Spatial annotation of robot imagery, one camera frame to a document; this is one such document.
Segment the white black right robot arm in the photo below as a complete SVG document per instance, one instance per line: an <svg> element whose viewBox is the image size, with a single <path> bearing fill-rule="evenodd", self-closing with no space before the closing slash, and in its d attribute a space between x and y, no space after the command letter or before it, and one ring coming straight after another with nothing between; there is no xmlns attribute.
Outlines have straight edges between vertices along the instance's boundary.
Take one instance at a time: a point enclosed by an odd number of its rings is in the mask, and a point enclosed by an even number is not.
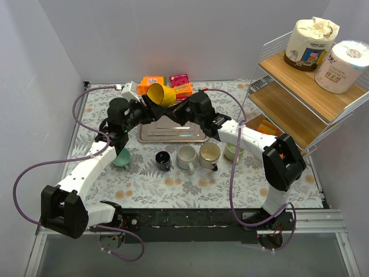
<svg viewBox="0 0 369 277"><path fill-rule="evenodd" d="M261 222L267 229L280 225L291 185L306 169L306 163L290 135L263 134L216 112L204 91L167 107L165 115L180 125L195 123L206 136L236 145L260 158L269 183L268 195L261 207Z"/></svg>

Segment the sage green mug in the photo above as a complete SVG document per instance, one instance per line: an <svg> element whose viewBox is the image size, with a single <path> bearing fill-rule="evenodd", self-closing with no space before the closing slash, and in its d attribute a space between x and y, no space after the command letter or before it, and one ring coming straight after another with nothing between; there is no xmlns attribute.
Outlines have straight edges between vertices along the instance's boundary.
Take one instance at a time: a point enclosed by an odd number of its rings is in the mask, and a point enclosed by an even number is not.
<svg viewBox="0 0 369 277"><path fill-rule="evenodd" d="M112 163L117 166L128 170L131 160L131 154L128 149L124 148L118 154L118 156L112 161Z"/></svg>

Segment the small blue cup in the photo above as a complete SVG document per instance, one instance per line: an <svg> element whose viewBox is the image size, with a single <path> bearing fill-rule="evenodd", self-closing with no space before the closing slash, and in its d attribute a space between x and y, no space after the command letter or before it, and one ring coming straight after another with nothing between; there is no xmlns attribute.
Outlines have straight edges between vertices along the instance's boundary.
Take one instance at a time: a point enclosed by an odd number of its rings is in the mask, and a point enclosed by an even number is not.
<svg viewBox="0 0 369 277"><path fill-rule="evenodd" d="M171 169L171 157L166 151L160 151L155 155L155 161L157 168L161 171L170 171Z"/></svg>

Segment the white speckled mug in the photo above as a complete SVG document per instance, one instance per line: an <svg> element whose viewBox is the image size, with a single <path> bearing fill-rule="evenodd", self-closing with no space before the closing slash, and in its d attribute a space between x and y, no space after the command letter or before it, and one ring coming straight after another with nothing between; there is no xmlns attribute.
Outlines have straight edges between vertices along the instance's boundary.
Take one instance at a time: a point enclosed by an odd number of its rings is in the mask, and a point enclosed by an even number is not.
<svg viewBox="0 0 369 277"><path fill-rule="evenodd" d="M192 146L185 145L178 149L176 154L176 164L181 169L187 170L190 175L193 175L197 163L198 155Z"/></svg>

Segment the light green mug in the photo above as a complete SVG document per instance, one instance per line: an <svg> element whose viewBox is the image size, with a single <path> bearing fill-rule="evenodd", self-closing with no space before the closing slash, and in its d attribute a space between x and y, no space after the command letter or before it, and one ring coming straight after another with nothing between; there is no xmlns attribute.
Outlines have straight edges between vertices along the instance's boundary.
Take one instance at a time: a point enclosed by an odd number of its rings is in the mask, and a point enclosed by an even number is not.
<svg viewBox="0 0 369 277"><path fill-rule="evenodd" d="M236 145L231 144L231 143L226 143L225 144L225 148L224 148L224 156L227 160L229 161L234 161L236 160L236 163L239 163L239 161L241 160L242 156L244 154L244 149L240 148L238 155L236 155Z"/></svg>

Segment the yellow mug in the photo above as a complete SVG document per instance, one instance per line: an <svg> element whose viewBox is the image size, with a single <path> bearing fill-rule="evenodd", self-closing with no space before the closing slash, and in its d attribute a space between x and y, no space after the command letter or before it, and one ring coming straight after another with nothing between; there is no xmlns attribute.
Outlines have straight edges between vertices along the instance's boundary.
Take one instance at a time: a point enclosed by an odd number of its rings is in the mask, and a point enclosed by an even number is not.
<svg viewBox="0 0 369 277"><path fill-rule="evenodd" d="M151 101L161 107L171 107L176 102L175 90L158 83L149 86L146 94Z"/></svg>

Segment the cream mug black handle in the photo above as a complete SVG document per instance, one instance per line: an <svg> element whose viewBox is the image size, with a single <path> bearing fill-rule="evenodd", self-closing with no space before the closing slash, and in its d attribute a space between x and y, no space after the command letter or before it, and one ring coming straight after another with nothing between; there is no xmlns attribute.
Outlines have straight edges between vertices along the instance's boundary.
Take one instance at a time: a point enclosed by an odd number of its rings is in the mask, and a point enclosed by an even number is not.
<svg viewBox="0 0 369 277"><path fill-rule="evenodd" d="M214 143L204 143L199 149L200 165L206 169L217 171L217 162L220 158L220 148Z"/></svg>

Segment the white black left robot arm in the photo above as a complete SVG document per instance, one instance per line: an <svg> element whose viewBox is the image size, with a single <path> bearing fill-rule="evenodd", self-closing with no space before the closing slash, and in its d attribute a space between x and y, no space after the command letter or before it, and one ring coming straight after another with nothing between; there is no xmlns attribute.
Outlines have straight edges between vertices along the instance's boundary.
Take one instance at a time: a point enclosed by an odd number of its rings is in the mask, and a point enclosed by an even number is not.
<svg viewBox="0 0 369 277"><path fill-rule="evenodd" d="M110 101L107 118L99 126L85 160L57 185L47 185L41 193L41 224L71 238L78 238L87 227L105 225L118 230L123 223L120 206L109 201L86 206L91 186L119 155L129 140L128 132L139 124L159 120L167 105L156 104L147 95L141 100L115 98Z"/></svg>

